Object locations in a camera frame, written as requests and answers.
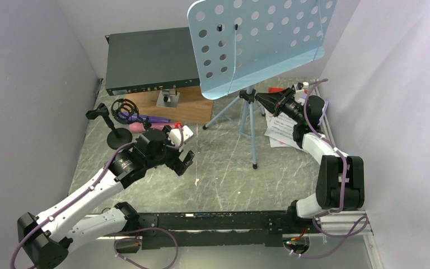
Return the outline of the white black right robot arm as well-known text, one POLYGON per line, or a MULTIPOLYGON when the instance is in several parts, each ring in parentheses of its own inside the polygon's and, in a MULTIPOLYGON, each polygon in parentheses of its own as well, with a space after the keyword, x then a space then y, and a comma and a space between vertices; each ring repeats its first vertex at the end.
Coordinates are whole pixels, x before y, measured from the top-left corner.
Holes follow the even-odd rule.
POLYGON ((295 100, 294 87, 256 94, 255 99, 272 116, 294 120, 293 141, 320 165, 315 193, 295 203, 296 211, 286 217, 287 228, 299 233, 307 226, 308 218, 363 207, 364 161, 341 151, 321 133, 325 101, 314 95, 301 103, 295 100))

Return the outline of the dark green rack unit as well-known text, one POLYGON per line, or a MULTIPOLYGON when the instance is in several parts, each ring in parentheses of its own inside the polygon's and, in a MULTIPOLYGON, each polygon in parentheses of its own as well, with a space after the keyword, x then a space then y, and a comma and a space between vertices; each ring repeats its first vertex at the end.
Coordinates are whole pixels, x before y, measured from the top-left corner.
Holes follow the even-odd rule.
POLYGON ((111 34, 107 42, 110 96, 200 84, 188 27, 111 34))

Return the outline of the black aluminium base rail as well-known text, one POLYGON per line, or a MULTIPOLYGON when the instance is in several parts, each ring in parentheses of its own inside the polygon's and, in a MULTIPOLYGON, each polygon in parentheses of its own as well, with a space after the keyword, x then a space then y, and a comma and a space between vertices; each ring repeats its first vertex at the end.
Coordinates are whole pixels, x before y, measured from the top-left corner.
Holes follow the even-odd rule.
POLYGON ((368 218, 359 211, 312 220, 298 217, 290 206, 284 211, 140 213, 134 223, 111 236, 119 254, 175 246, 263 245, 304 256, 315 236, 344 243, 367 230, 368 218))

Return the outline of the pink microphone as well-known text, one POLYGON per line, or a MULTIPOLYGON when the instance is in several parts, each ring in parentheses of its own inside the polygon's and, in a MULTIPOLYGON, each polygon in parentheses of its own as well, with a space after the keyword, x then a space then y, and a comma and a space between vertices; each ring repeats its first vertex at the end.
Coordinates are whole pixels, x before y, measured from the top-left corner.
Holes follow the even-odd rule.
MULTIPOLYGON (((171 128, 174 128, 175 125, 173 123, 152 123, 150 128, 163 130, 164 126, 170 126, 171 128)), ((144 132, 148 129, 149 127, 146 128, 143 123, 135 122, 129 125, 129 130, 133 133, 144 132)))

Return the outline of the wooden board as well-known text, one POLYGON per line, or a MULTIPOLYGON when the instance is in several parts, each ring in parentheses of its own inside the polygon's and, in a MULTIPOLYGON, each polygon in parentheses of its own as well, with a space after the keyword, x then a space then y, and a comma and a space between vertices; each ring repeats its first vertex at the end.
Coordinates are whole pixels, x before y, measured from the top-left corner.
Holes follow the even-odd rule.
POLYGON ((212 119, 213 101, 203 97, 200 87, 180 88, 177 107, 158 105, 159 91, 126 94, 126 99, 134 102, 141 114, 157 116, 184 123, 205 124, 212 119))

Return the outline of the light blue music stand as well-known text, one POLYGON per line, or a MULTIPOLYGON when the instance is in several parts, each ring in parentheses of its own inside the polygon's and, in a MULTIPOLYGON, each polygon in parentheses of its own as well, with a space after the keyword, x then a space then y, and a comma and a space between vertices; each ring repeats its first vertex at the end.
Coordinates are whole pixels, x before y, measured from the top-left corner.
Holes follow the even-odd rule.
POLYGON ((202 95, 237 93, 238 132, 254 141, 254 86, 323 57, 335 8, 336 1, 194 2, 187 19, 202 95))

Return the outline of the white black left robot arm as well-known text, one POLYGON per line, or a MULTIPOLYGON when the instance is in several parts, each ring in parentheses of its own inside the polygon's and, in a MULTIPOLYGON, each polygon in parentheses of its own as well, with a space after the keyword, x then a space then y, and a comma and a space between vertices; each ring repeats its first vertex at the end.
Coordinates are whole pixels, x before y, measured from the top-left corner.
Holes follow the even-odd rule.
POLYGON ((64 200, 37 215, 23 214, 17 221, 19 244, 11 258, 15 267, 23 249, 34 268, 56 268, 84 244, 104 235, 132 235, 140 228, 138 212, 127 202, 87 217, 108 198, 144 178, 148 170, 167 166, 178 176, 193 163, 189 151, 180 159, 183 147, 194 133, 188 126, 149 129, 133 141, 120 146, 110 160, 88 182, 64 200))

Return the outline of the red sheet music papers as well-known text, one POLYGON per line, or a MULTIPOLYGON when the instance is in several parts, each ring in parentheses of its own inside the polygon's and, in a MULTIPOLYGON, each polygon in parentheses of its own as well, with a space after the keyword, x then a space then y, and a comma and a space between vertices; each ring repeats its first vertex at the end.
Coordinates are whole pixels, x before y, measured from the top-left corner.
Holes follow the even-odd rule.
POLYGON ((286 88, 281 88, 281 87, 269 87, 268 88, 268 93, 269 94, 275 94, 275 93, 280 93, 283 92, 286 88))

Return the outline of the grey metal bracket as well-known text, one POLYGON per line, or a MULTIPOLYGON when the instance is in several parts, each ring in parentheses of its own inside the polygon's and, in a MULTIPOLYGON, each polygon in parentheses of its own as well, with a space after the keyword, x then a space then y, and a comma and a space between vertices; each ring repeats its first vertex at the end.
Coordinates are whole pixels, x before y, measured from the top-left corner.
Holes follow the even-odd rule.
POLYGON ((180 93, 176 89, 163 89, 160 91, 156 106, 164 108, 177 108, 180 93))

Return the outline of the black round-base mic stand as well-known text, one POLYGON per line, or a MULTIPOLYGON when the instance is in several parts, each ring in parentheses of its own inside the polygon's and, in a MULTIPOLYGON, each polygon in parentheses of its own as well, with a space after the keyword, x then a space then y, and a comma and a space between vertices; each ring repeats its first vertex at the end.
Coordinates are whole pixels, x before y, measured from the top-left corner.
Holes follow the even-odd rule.
POLYGON ((104 103, 100 103, 96 109, 88 110, 85 116, 88 120, 95 120, 97 117, 101 117, 104 120, 106 126, 110 129, 106 143, 111 149, 116 150, 120 146, 132 141, 133 136, 130 130, 115 127, 115 124, 110 119, 108 108, 104 103))

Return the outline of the black tripod mic stand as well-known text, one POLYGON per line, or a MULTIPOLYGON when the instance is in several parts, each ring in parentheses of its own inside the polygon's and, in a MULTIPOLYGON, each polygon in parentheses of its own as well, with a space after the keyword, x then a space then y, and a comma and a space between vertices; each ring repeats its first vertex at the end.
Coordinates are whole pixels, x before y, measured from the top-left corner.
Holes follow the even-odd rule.
MULTIPOLYGON (((134 113, 140 114, 137 105, 133 101, 125 98, 116 99, 112 103, 110 110, 111 110, 111 115, 113 116, 114 119, 115 119, 115 116, 120 112, 128 112, 129 115, 132 115, 134 113)), ((138 122, 138 123, 143 123, 146 128, 149 127, 150 129, 151 123, 148 123, 148 119, 146 119, 144 122, 138 122)))

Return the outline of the purple microphone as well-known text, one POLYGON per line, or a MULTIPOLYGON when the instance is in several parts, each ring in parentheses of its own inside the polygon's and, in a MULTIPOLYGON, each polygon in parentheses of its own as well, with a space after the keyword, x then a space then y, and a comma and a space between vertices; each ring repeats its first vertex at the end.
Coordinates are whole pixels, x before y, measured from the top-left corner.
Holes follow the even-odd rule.
POLYGON ((132 115, 129 115, 128 112, 120 112, 115 116, 115 119, 121 123, 121 124, 131 124, 135 122, 144 122, 146 119, 148 119, 148 123, 169 123, 170 120, 168 118, 164 117, 155 117, 152 115, 144 115, 144 114, 137 114, 134 113, 132 115))

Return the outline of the lavender sheet music page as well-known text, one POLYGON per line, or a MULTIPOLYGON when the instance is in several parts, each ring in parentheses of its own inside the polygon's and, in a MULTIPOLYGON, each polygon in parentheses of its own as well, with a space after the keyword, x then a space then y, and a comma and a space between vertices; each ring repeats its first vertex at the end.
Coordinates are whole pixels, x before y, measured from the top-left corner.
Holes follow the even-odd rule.
POLYGON ((328 101, 316 95, 309 96, 307 99, 307 119, 313 127, 320 127, 320 124, 324 120, 328 104, 328 101))

